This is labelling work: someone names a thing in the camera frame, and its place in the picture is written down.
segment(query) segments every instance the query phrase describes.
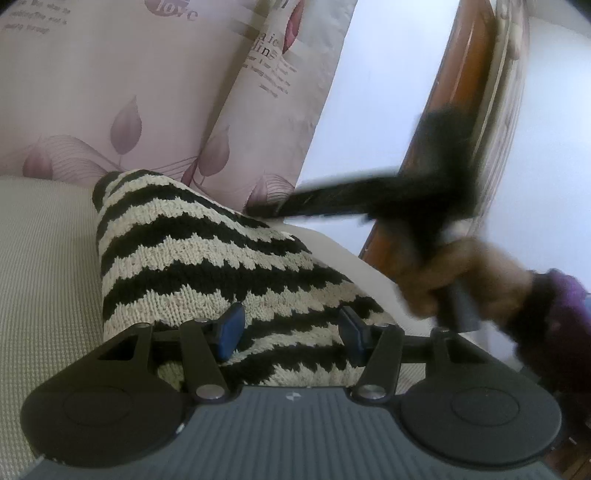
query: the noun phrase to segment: white wall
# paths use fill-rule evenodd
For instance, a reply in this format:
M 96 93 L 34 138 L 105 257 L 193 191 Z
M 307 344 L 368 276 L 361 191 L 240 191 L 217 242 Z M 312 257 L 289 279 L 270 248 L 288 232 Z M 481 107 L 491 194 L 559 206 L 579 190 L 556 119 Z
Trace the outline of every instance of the white wall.
M 400 166 L 437 75 L 459 0 L 359 0 L 298 186 Z M 357 255 L 371 224 L 289 223 L 325 233 Z
M 537 18 L 521 112 L 487 237 L 591 288 L 591 39 Z M 493 336 L 500 358 L 512 344 Z

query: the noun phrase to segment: metal bolt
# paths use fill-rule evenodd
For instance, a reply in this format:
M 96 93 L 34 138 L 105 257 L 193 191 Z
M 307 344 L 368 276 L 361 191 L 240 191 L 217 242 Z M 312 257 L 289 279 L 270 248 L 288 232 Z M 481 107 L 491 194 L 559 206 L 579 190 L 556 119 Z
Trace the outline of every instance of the metal bolt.
M 195 393 L 202 400 L 218 400 L 226 394 L 226 391 L 219 385 L 205 384 L 198 387 Z
M 380 400 L 386 396 L 386 390 L 379 385 L 361 385 L 357 389 L 357 395 L 366 400 Z

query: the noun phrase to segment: gray device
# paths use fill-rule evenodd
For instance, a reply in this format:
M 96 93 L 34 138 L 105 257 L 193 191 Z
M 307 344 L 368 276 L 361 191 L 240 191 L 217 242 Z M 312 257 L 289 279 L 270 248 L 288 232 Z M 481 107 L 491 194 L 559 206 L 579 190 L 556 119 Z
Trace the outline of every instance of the gray device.
M 216 363 L 232 328 L 134 325 L 27 398 L 21 425 L 40 457 L 20 478 L 558 479 L 541 461 L 561 425 L 546 390 L 448 330 L 405 336 L 348 308 L 338 322 L 365 366 L 352 388 L 235 391 Z M 154 375 L 165 358 L 182 360 L 186 391 Z M 401 364 L 418 362 L 426 378 L 396 395 Z

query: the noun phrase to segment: logo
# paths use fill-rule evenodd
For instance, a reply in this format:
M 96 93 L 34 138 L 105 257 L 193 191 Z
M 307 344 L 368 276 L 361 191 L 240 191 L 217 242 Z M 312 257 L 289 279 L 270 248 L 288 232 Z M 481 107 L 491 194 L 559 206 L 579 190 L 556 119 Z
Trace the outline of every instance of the logo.
M 288 393 L 285 397 L 289 401 L 298 401 L 301 398 L 301 395 L 298 392 L 291 392 Z
M 194 21 L 197 17 L 195 10 L 189 9 L 189 0 L 144 0 L 148 10 L 159 17 L 185 17 Z

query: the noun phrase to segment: beige sofa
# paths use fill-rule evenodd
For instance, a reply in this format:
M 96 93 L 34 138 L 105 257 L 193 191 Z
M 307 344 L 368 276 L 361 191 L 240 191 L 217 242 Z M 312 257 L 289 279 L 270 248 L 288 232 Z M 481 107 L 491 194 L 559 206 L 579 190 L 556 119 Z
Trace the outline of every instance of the beige sofa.
M 90 190 L 56 181 L 0 177 L 0 479 L 34 458 L 19 425 L 27 394 L 102 340 L 96 212 Z M 410 334 L 427 335 L 386 277 L 308 229 L 278 224 L 348 275 Z M 407 388 L 423 375 L 405 366 Z

